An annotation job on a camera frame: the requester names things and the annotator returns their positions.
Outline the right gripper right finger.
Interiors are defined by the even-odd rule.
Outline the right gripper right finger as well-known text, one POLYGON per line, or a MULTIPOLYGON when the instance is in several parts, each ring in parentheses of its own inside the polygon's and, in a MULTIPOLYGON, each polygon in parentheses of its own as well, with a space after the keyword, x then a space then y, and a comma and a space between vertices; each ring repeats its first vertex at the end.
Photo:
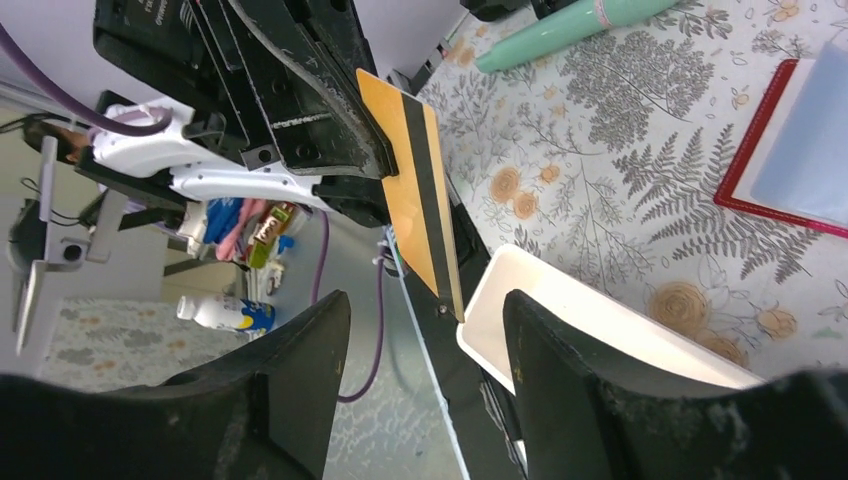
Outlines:
POLYGON ((843 479, 847 374, 733 390, 647 364, 521 291, 503 308, 533 479, 843 479))

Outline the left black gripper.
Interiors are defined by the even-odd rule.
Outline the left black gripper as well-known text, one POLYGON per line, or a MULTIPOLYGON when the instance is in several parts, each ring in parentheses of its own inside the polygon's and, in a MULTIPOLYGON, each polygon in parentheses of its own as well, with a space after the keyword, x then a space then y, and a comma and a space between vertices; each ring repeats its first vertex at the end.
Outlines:
POLYGON ((223 197, 289 201, 371 222, 371 179, 397 174, 356 74, 376 70, 351 1, 99 1, 93 46, 158 92, 104 91, 95 181, 165 210, 223 197))

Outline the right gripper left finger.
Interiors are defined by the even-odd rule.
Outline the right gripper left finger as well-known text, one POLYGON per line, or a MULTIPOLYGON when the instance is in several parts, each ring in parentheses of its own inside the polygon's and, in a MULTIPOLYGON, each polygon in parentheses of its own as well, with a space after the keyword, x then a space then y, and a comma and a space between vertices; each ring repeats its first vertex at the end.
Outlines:
POLYGON ((347 356, 336 290, 157 386, 85 393, 1 379, 5 479, 319 479, 347 356))

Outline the gold credit card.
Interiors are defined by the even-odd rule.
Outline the gold credit card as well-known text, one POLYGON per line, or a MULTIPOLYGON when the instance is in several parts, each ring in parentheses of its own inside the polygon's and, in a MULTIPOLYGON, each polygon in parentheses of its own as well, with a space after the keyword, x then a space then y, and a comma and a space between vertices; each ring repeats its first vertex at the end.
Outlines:
POLYGON ((465 321, 448 181, 434 109, 359 69, 361 98, 387 137, 398 173, 382 179, 397 249, 458 322, 465 321))

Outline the red card holder wallet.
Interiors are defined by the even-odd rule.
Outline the red card holder wallet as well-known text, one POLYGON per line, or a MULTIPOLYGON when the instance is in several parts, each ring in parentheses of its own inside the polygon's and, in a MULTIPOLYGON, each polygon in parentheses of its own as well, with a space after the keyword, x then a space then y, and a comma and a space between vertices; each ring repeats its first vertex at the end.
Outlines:
POLYGON ((846 237, 846 47, 779 64, 714 201, 846 237))

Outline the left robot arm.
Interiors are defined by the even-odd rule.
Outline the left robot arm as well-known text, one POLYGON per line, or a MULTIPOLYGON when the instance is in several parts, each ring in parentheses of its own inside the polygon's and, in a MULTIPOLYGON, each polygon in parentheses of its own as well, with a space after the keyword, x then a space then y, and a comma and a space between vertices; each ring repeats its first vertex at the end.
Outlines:
POLYGON ((357 86, 376 68, 352 2, 99 1, 93 45, 159 92, 103 92, 104 115, 171 121, 147 137, 96 129, 79 173, 177 212, 255 198, 388 223, 397 164, 357 86))

